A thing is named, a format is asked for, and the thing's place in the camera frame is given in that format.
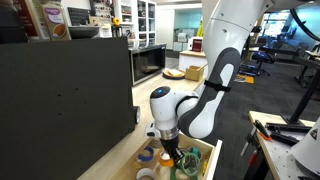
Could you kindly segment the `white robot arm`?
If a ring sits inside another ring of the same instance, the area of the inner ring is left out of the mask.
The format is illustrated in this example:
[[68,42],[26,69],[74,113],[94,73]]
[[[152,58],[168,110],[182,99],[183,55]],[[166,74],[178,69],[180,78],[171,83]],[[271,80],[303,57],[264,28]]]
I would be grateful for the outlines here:
[[216,113],[225,93],[233,86],[241,63],[243,47],[255,22],[267,11],[295,10],[315,0],[203,0],[203,51],[207,58],[208,75],[200,94],[176,91],[161,86],[150,94],[153,121],[145,134],[158,138],[172,161],[170,180],[182,172],[195,180],[201,160],[193,152],[179,148],[179,136],[202,139],[214,129]]

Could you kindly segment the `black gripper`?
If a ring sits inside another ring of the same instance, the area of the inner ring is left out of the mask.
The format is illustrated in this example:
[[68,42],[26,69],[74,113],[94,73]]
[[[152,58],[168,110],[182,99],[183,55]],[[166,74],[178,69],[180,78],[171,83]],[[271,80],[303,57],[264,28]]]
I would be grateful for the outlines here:
[[178,147],[178,144],[179,144],[178,137],[175,137],[170,140],[162,139],[161,144],[173,160],[180,160],[183,157],[183,154],[181,153]]

